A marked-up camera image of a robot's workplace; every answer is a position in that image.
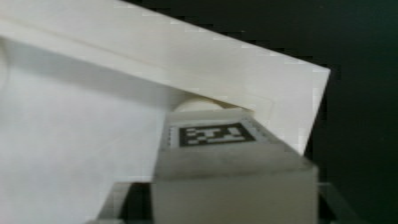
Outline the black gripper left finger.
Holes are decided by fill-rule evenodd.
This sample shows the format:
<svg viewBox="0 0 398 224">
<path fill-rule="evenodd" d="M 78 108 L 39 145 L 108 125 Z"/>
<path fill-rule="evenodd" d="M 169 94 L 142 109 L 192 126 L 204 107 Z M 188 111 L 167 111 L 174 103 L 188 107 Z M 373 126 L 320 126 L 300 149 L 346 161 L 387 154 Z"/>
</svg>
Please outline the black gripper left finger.
<svg viewBox="0 0 398 224">
<path fill-rule="evenodd" d="M 113 184 L 98 217 L 87 224 L 154 224 L 149 182 Z"/>
</svg>

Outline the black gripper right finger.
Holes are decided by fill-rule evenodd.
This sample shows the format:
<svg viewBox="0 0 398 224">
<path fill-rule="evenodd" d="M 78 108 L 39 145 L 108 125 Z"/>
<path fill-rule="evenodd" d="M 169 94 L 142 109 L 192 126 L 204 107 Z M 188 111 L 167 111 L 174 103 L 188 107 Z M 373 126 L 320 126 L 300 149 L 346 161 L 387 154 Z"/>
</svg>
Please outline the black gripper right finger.
<svg viewBox="0 0 398 224">
<path fill-rule="evenodd" d="M 330 182 L 318 183 L 318 224 L 369 224 L 359 217 Z"/>
</svg>

